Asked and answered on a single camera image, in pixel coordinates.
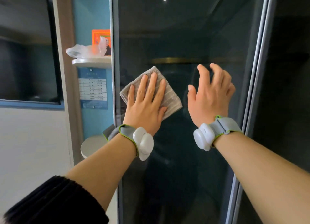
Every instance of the black sleeve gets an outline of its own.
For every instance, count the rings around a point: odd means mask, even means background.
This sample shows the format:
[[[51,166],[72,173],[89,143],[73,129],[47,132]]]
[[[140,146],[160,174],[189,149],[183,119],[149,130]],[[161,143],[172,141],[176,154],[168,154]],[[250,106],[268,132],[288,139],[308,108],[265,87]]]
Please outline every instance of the black sleeve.
[[[81,185],[54,176],[11,207],[4,215],[9,224],[109,222],[98,201]]]

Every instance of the finger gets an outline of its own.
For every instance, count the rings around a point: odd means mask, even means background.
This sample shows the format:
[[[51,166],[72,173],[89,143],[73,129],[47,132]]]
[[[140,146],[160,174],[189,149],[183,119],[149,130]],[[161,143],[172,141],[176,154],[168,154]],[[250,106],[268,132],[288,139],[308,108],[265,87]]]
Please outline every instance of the finger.
[[[145,101],[152,102],[154,92],[155,92],[156,81],[157,81],[157,73],[153,72],[151,74],[148,89],[147,89],[146,94],[145,94],[145,98],[144,98]]]
[[[158,112],[158,121],[161,122],[162,118],[164,117],[164,114],[166,113],[168,107],[163,106],[162,108],[160,108],[159,112]]]
[[[224,72],[223,69],[214,63],[210,64],[210,68],[213,70],[213,79],[212,79],[212,85],[218,85],[221,87],[223,78],[224,78]]]
[[[137,98],[136,98],[137,102],[143,101],[147,82],[148,82],[148,76],[145,74],[145,75],[143,75],[141,82],[140,82],[140,85],[139,85],[139,88],[138,88]]]
[[[230,76],[230,74],[226,71],[223,70],[224,72],[224,78],[223,78],[223,82],[222,82],[222,88],[227,91],[229,88],[229,85],[231,83],[232,77]]]
[[[134,105],[134,85],[130,85],[129,91],[128,91],[128,107],[131,107]]]
[[[187,107],[188,109],[191,108],[191,106],[196,101],[196,89],[193,85],[188,86],[188,94],[187,94]]]
[[[210,85],[210,72],[207,70],[206,67],[199,64],[197,66],[197,69],[199,71],[199,87],[198,91],[203,91]]]
[[[236,88],[235,86],[230,83],[229,88],[227,90],[226,96],[228,97],[228,100],[230,101],[231,97],[233,96],[233,94],[235,93]]]
[[[155,95],[155,98],[153,100],[153,105],[154,105],[154,108],[156,110],[159,109],[160,105],[161,105],[161,102],[162,102],[162,99],[164,98],[164,95],[165,95],[165,89],[166,89],[166,80],[165,79],[162,79],[160,81],[160,84],[159,84],[159,88],[158,88],[158,91]]]

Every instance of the plastic bag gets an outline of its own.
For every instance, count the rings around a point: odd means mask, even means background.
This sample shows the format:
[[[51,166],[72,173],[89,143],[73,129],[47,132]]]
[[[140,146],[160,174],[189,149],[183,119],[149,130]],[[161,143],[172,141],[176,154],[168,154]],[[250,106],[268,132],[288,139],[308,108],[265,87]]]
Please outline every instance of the plastic bag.
[[[66,49],[66,53],[74,58],[103,58],[107,52],[106,38],[101,36],[98,45],[75,45]]]

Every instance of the gray cloth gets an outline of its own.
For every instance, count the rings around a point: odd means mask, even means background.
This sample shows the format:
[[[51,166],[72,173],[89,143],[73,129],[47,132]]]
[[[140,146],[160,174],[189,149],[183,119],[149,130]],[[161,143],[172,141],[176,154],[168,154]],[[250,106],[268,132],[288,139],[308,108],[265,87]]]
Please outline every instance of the gray cloth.
[[[155,93],[154,96],[156,95],[158,88],[159,88],[159,84],[160,81],[162,79],[164,79],[165,77],[161,74],[161,72],[155,67],[153,66],[151,69],[145,71],[144,73],[142,73],[139,77],[137,77],[134,81],[132,81],[131,83],[129,83],[121,92],[120,95],[122,97],[122,99],[124,100],[124,102],[127,104],[128,100],[128,91],[130,88],[130,85],[134,85],[134,99],[136,100],[137,98],[137,92],[138,92],[138,88],[141,82],[141,79],[143,77],[144,74],[146,74],[149,78],[148,78],[148,82],[147,82],[147,87],[149,86],[149,82],[150,82],[150,77],[151,74],[155,72],[157,73],[157,82],[156,82],[156,86],[155,86]],[[164,117],[162,120],[168,118],[170,115],[172,115],[174,112],[176,112],[177,110],[182,108],[182,102],[180,100],[180,98],[176,95],[176,93],[173,91],[173,89],[170,87],[168,81],[166,80],[166,90],[165,90],[165,95],[164,98],[161,102],[160,107],[163,106],[167,106],[168,109],[166,111],[166,113],[164,114]]]

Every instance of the hand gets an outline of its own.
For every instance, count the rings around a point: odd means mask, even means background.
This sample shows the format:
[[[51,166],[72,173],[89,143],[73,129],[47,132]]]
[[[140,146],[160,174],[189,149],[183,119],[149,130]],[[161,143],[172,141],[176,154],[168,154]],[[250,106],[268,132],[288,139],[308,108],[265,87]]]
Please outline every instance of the hand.
[[[202,123],[211,124],[215,116],[228,116],[228,104],[235,92],[230,74],[214,63],[210,64],[214,72],[210,83],[210,73],[203,65],[198,65],[198,92],[193,85],[188,86],[188,111],[197,127]]]
[[[157,74],[154,72],[151,75],[150,83],[145,94],[148,76],[144,75],[142,77],[136,101],[134,101],[134,86],[130,86],[128,92],[128,105],[123,122],[124,124],[130,125],[136,129],[143,127],[152,136],[154,136],[160,128],[162,117],[167,110],[167,107],[162,107],[159,109],[165,93],[165,79],[161,80],[157,94],[152,101],[155,92],[156,80]]]

